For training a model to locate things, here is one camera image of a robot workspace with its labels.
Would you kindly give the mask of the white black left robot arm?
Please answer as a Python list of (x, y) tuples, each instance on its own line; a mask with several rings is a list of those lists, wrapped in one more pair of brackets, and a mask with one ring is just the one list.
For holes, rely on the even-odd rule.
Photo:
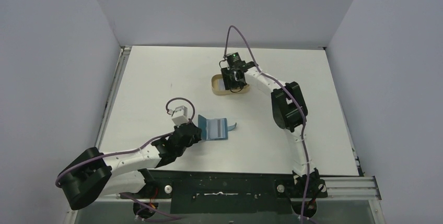
[(88, 148), (59, 173), (55, 185), (63, 190), (72, 210), (85, 208), (100, 196), (110, 194), (149, 197), (155, 184), (146, 177), (146, 171), (175, 162), (202, 139), (201, 133), (193, 123), (184, 123), (132, 150), (105, 154), (97, 147)]

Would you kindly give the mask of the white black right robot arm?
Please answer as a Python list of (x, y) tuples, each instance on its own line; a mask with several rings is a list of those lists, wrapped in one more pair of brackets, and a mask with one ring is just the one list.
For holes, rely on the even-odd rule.
[(294, 177), (293, 185), (287, 187), (290, 196), (327, 197), (325, 181), (320, 178), (306, 144), (308, 109), (299, 84), (274, 78), (261, 71), (255, 62), (243, 61), (237, 52), (224, 55), (223, 60), (227, 63), (227, 67), (220, 69), (225, 89), (236, 93), (252, 86), (271, 98), (274, 122), (285, 132), (290, 148)]

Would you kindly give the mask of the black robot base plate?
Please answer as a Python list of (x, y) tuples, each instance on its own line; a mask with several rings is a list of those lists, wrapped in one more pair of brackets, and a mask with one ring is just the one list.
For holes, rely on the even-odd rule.
[(143, 170), (141, 188), (125, 182), (125, 189), (114, 189), (111, 196), (133, 202), (133, 213), (148, 218), (153, 212), (146, 205), (168, 203), (173, 215), (251, 214), (292, 211), (311, 216), (317, 199), (328, 196), (325, 180), (318, 171), (310, 176), (266, 173), (180, 172)]

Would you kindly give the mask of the teal leather card holder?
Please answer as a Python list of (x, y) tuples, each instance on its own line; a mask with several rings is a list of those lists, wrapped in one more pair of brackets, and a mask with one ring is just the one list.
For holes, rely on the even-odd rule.
[(202, 130), (201, 139), (205, 141), (227, 140), (229, 132), (237, 127), (237, 123), (229, 125), (226, 118), (208, 119), (200, 114), (197, 123)]

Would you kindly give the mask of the beige oval plastic tray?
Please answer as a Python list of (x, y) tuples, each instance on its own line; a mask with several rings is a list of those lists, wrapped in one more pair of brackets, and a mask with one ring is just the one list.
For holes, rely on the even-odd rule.
[(250, 86), (246, 85), (242, 89), (225, 89), (223, 77), (221, 74), (216, 74), (211, 78), (211, 88), (213, 94), (217, 96), (227, 96), (234, 94), (247, 93), (250, 90)]

